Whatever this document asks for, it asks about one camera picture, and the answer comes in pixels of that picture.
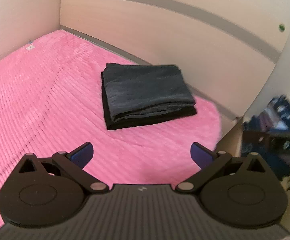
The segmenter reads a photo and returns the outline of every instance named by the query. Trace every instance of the round plate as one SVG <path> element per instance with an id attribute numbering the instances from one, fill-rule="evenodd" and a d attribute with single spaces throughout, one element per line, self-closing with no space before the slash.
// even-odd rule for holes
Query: round plate
<path id="1" fill-rule="evenodd" d="M 253 171 L 212 180 L 202 189 L 200 200 L 214 218 L 241 228 L 276 223 L 287 207 L 279 182 Z"/>
<path id="2" fill-rule="evenodd" d="M 0 191 L 0 213 L 19 226 L 43 227 L 60 223 L 77 212 L 84 200 L 80 186 L 70 179 L 27 173 Z"/>

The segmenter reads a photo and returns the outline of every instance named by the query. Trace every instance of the triangular cutout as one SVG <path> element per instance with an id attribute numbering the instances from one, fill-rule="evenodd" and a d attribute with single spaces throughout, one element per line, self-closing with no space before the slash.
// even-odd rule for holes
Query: triangular cutout
<path id="1" fill-rule="evenodd" d="M 20 169 L 19 173 L 33 172 L 33 171 L 35 171 L 34 164 L 32 163 L 31 160 L 26 160 L 24 165 Z"/>
<path id="2" fill-rule="evenodd" d="M 265 172 L 264 167 L 262 166 L 260 161 L 257 159 L 254 159 L 251 161 L 247 170 L 248 171 L 256 171 L 256 172 Z"/>

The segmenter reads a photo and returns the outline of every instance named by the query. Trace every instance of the logo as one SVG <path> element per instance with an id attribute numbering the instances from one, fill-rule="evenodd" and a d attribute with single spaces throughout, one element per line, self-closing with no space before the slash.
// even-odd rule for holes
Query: logo
<path id="1" fill-rule="evenodd" d="M 139 187 L 138 190 L 143 192 L 143 190 L 147 190 L 147 188 L 146 187 Z"/>

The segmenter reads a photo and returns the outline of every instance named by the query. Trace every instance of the ribbed black surface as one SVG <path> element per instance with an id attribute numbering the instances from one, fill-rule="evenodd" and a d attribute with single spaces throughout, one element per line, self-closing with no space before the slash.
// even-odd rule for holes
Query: ribbed black surface
<path id="1" fill-rule="evenodd" d="M 7 224 L 0 240 L 279 240 L 288 233 L 278 225 L 238 229 L 210 218 L 193 196 L 169 185 L 116 185 L 93 195 L 72 219 L 49 228 L 27 229 Z"/>

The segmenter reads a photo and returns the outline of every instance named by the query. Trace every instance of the bed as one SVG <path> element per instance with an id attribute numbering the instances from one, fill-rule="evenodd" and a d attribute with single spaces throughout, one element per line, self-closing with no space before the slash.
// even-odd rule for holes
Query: bed
<path id="1" fill-rule="evenodd" d="M 215 148 L 221 121 L 212 102 L 195 96 L 197 115 L 108 131 L 100 73 L 106 63 L 131 62 L 64 30 L 31 45 L 0 61 L 0 187 L 23 154 L 49 157 L 86 141 L 94 158 L 84 170 L 109 186 L 175 186 L 199 170 L 193 142 Z"/>

